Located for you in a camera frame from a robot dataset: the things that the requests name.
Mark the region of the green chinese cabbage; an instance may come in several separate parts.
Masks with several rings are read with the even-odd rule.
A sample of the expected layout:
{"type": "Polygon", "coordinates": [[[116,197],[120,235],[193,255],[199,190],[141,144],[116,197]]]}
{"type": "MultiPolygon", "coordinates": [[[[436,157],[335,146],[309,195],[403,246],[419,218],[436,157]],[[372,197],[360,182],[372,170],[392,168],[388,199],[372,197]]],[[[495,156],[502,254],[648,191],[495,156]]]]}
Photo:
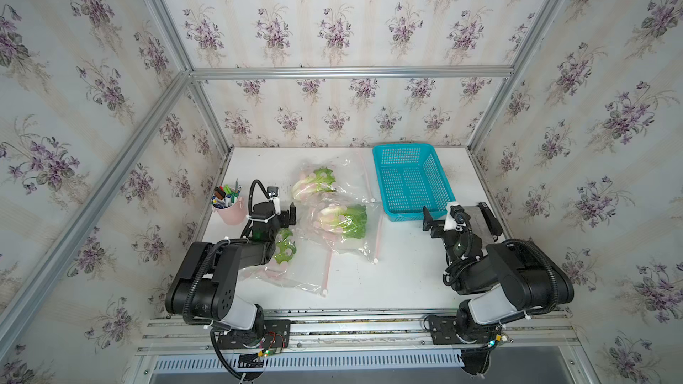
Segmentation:
{"type": "Polygon", "coordinates": [[[366,236],[367,221],[364,204],[329,204],[315,213],[313,225],[327,233],[362,239],[366,236]]]}

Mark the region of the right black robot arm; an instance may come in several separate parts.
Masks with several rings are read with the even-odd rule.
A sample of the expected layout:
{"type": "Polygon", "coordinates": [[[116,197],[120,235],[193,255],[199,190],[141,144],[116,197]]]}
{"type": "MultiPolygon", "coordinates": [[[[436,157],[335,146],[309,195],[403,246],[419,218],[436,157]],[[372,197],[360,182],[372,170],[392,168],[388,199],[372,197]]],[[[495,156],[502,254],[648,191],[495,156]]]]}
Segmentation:
{"type": "Polygon", "coordinates": [[[574,300],[567,273],[534,242],[510,238],[487,206],[480,207],[493,243],[485,245],[473,229],[471,215],[452,202],[444,219],[423,209],[423,231],[440,239],[446,251],[442,283],[464,297],[453,316],[428,315],[423,320],[435,345],[463,344],[461,367],[481,376],[490,367],[493,350],[512,322],[549,314],[574,300]]]}

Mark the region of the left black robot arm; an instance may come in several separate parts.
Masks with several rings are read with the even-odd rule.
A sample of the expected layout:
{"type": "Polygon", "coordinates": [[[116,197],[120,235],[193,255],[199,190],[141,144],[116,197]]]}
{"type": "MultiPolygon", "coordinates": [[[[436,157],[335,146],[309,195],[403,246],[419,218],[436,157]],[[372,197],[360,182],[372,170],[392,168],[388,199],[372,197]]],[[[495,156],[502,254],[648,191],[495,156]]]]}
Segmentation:
{"type": "Polygon", "coordinates": [[[268,320],[263,308],[237,295],[238,275],[245,268],[265,266],[282,254],[279,243],[295,225],[296,208],[283,209],[279,189],[252,182],[247,199],[247,224],[238,238],[216,243],[194,242],[165,295],[165,310],[186,325],[208,330],[220,365],[240,383],[257,380],[269,357],[288,347],[291,321],[268,320]]]}

